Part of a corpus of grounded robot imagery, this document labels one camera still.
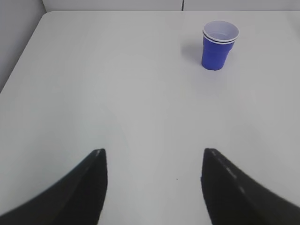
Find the white table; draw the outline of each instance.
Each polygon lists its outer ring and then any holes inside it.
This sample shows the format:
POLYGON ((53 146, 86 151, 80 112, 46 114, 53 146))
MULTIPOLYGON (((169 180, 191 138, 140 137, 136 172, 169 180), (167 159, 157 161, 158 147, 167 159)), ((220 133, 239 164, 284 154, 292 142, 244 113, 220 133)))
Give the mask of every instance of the white table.
POLYGON ((300 12, 51 12, 0 94, 0 213, 106 148, 101 225, 209 225, 217 148, 300 205, 300 12), (202 25, 240 38, 200 65, 202 25))

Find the cup rim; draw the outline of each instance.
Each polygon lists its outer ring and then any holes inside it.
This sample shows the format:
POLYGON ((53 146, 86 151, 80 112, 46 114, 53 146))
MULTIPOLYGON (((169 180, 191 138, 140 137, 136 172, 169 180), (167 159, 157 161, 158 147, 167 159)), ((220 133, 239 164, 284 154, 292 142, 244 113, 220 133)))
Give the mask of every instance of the cup rim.
POLYGON ((239 28, 237 28, 237 26, 235 26, 233 23, 231 23, 231 22, 227 22, 227 21, 223 21, 223 20, 214 20, 214 21, 210 21, 210 22, 208 22, 208 23, 206 23, 204 26, 203 26, 203 29, 202 29, 202 31, 203 31, 203 34, 205 34, 206 35, 206 37, 208 37, 209 39, 211 39, 211 40, 213 40, 213 41, 216 41, 216 42, 232 42, 232 41, 234 41, 234 40, 236 40, 238 37, 239 37, 239 35, 240 35, 240 30, 239 30, 239 28), (232 38, 232 39, 228 39, 228 40, 221 40, 221 39, 217 39, 217 38, 214 38, 214 37, 212 37, 212 36, 210 36, 208 33, 206 33, 206 31, 205 31, 205 26, 207 25, 207 24, 209 24, 209 23, 213 23, 213 22, 219 22, 219 21, 221 21, 221 22, 226 22, 226 23, 229 23, 229 24, 231 24, 231 25, 233 25, 236 29, 237 29, 237 31, 238 31, 238 35, 235 37, 235 38, 232 38))
POLYGON ((212 43, 215 43, 215 44, 218 44, 218 45, 229 45, 229 44, 232 44, 236 41, 236 39, 232 40, 232 41, 229 41, 229 42, 218 42, 218 41, 214 41, 214 40, 211 40, 209 37, 207 37, 204 33, 203 33, 203 37, 212 42, 212 43))

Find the stacked cup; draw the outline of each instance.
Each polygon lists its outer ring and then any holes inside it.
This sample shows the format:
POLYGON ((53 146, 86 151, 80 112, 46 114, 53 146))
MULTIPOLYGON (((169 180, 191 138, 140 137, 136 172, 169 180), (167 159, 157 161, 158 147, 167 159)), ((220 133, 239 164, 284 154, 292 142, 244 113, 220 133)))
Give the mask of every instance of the stacked cup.
POLYGON ((232 23, 212 21, 206 24, 203 28, 203 67, 221 69, 238 36, 239 29, 232 23))

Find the wall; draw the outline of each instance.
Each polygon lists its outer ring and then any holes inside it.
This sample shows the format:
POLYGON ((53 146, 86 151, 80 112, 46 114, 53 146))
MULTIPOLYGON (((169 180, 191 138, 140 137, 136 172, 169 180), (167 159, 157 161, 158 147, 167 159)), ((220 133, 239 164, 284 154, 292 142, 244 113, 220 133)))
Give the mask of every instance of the wall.
POLYGON ((44 13, 42 0, 0 0, 0 91, 44 13))
POLYGON ((300 10, 299 0, 185 0, 184 11, 300 10))
POLYGON ((182 0, 43 0, 51 11, 181 11, 182 0))

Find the plastic cup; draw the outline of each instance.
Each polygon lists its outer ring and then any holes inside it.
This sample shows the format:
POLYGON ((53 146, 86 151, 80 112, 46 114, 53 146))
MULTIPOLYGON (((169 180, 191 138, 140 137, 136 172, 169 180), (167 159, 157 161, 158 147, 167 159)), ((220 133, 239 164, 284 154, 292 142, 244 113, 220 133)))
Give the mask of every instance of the plastic cup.
POLYGON ((203 67, 221 69, 238 36, 239 29, 232 23, 212 21, 206 24, 203 28, 203 67))

